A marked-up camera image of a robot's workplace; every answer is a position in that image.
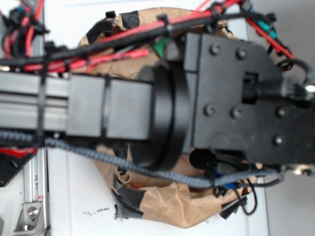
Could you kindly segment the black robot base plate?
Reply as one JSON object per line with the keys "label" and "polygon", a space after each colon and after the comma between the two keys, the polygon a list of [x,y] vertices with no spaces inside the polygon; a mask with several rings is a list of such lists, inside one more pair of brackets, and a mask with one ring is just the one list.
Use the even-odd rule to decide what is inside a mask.
{"label": "black robot base plate", "polygon": [[37,154],[36,148],[0,148],[0,187],[6,187]]}

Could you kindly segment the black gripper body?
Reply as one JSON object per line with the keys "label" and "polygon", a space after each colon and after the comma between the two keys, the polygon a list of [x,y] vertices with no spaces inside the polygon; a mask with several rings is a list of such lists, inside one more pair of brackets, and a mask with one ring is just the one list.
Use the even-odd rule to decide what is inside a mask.
{"label": "black gripper body", "polygon": [[196,80],[193,147],[265,165],[314,164],[315,96],[261,46],[189,33],[184,68]]}

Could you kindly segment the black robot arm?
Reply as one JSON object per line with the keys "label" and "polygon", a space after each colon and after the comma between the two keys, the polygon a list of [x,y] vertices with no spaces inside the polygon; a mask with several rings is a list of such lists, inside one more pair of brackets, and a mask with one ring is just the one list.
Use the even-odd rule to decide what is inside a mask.
{"label": "black robot arm", "polygon": [[137,80],[74,74],[69,80],[3,72],[0,144],[129,144],[133,160],[172,168],[192,148],[265,165],[315,162],[311,81],[294,83],[253,43],[188,33],[179,58]]}

